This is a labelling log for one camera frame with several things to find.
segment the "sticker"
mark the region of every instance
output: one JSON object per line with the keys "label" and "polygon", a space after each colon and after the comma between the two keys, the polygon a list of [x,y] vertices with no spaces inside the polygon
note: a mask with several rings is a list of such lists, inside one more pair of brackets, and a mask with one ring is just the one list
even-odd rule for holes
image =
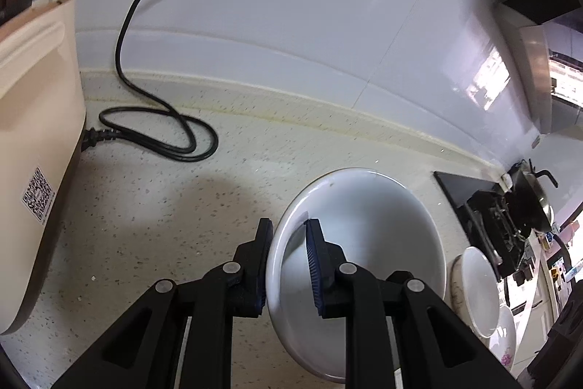
{"label": "sticker", "polygon": [[54,199],[55,192],[51,184],[44,177],[39,167],[37,167],[33,177],[28,182],[26,191],[22,196],[22,202],[34,214],[36,219],[44,225]]}

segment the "kitchen countertop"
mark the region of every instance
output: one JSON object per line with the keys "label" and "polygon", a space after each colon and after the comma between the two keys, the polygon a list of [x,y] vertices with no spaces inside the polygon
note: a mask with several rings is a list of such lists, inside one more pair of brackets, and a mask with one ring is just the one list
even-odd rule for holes
{"label": "kitchen countertop", "polygon": [[[534,270],[532,271],[532,279],[527,280],[521,287],[518,287],[521,292],[521,296],[524,301],[526,301],[526,305],[524,306],[524,310],[520,312],[518,315],[514,316],[514,322],[516,324],[516,346],[517,349],[520,346],[521,341],[523,340],[524,333],[527,329],[528,319],[531,316],[531,310],[533,301],[535,298],[536,293],[536,286],[538,285],[539,279],[544,279],[544,276],[541,275],[540,266],[541,263],[545,267],[546,272],[546,262],[544,260],[544,252],[540,246],[540,242],[538,241],[537,237],[534,233],[528,237],[528,242],[532,247],[532,252],[534,254]],[[510,292],[512,292],[512,288],[516,289],[516,283],[512,276],[508,277],[508,287]]]}
{"label": "kitchen countertop", "polygon": [[[86,86],[89,98],[99,91],[115,96],[111,88]],[[87,102],[89,127],[109,105]],[[239,243],[252,239],[259,218],[276,225],[296,194],[326,172],[367,167],[403,183],[433,217],[448,268],[467,239],[433,171],[484,179],[499,172],[446,144],[434,153],[436,142],[427,137],[412,139],[412,147],[403,131],[375,141],[214,109],[187,111],[218,131],[219,150],[204,162],[171,162],[121,141],[82,154],[42,294],[23,327],[0,337],[33,389],[48,388],[153,282],[197,279],[230,260]],[[181,137],[167,118],[129,115],[126,123],[167,140]],[[391,137],[400,137],[398,144]],[[271,389],[337,386],[291,359],[266,309],[257,320],[236,318],[233,328],[232,386],[256,387],[258,381]]]}

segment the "white plate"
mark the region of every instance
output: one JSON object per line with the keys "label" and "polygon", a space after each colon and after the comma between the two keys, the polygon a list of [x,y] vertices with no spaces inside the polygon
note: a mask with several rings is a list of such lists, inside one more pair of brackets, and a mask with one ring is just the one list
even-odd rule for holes
{"label": "white plate", "polygon": [[516,327],[512,310],[506,305],[500,307],[498,326],[490,337],[488,347],[498,361],[510,371],[516,355]]}
{"label": "white plate", "polygon": [[500,316],[498,286],[494,270],[480,249],[471,246],[454,262],[451,303],[477,336],[492,336]]}
{"label": "white plate", "polygon": [[267,305],[283,346],[305,369],[334,382],[345,377],[345,320],[318,316],[305,249],[308,218],[342,246],[348,261],[380,279],[407,270],[440,297],[445,259],[435,224],[403,185],[373,170],[347,168],[307,186],[276,229],[267,259]]}

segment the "stove burner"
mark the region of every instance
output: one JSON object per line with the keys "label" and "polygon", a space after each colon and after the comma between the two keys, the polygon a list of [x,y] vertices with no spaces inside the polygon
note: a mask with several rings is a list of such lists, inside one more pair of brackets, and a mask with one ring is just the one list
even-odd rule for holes
{"label": "stove burner", "polygon": [[523,258],[531,229],[512,193],[494,182],[435,172],[470,242],[482,251],[498,280],[512,275]]}

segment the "black cable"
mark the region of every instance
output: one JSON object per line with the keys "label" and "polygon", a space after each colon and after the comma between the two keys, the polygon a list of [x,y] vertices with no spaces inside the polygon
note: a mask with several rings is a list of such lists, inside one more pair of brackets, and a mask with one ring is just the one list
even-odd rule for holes
{"label": "black cable", "polygon": [[[141,145],[142,147],[147,148],[156,154],[167,157],[168,159],[177,160],[179,162],[198,162],[200,160],[207,159],[212,154],[214,154],[219,147],[219,137],[211,125],[207,124],[205,121],[202,121],[202,119],[180,114],[168,102],[150,93],[149,91],[140,88],[138,85],[130,81],[121,67],[121,46],[124,42],[126,32],[128,31],[129,23],[132,20],[133,14],[138,8],[140,1],[141,0],[133,0],[121,27],[120,35],[117,39],[116,45],[116,72],[120,80],[129,89],[160,104],[161,106],[164,106],[165,109],[149,108],[146,106],[115,106],[112,108],[104,109],[99,113],[99,120],[103,125],[111,128],[112,130],[86,131],[85,137],[83,139],[83,147],[87,148],[93,146],[102,140],[124,139],[129,142],[133,142],[134,144]],[[135,129],[127,128],[107,119],[107,115],[118,112],[146,112],[151,114],[158,114],[161,116],[170,116],[178,121],[180,127],[182,127],[183,131],[186,133],[189,145],[188,147],[178,147],[176,145],[168,144],[167,142],[155,139],[151,136],[136,131]],[[202,126],[211,135],[211,145],[203,153],[192,155],[192,153],[196,150],[196,138],[189,125],[189,122]]]}

